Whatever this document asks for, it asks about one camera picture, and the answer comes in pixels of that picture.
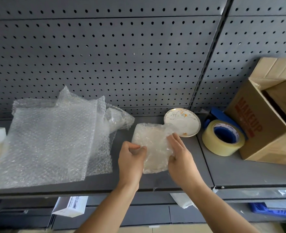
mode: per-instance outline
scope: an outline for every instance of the tape roll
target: tape roll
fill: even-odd
[[[245,137],[233,125],[213,120],[203,132],[202,141],[211,152],[220,156],[229,156],[244,145]]]

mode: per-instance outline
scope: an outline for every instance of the perforated metal panel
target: perforated metal panel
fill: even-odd
[[[286,0],[234,0],[229,16],[286,15]]]
[[[286,16],[228,17],[193,106],[225,106],[261,57],[286,57]]]
[[[221,15],[227,0],[0,0],[0,19]]]
[[[121,108],[188,106],[219,19],[0,21],[0,111],[64,85]]]

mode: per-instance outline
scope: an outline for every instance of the right hand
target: right hand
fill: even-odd
[[[168,170],[172,180],[185,192],[205,185],[194,162],[192,154],[185,147],[181,138],[173,133],[167,137],[173,149],[173,155],[169,157]]]

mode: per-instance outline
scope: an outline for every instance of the white porcelain plate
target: white porcelain plate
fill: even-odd
[[[181,137],[196,135],[201,127],[200,120],[192,111],[182,108],[169,110],[164,116],[164,123],[172,123],[179,131]]]

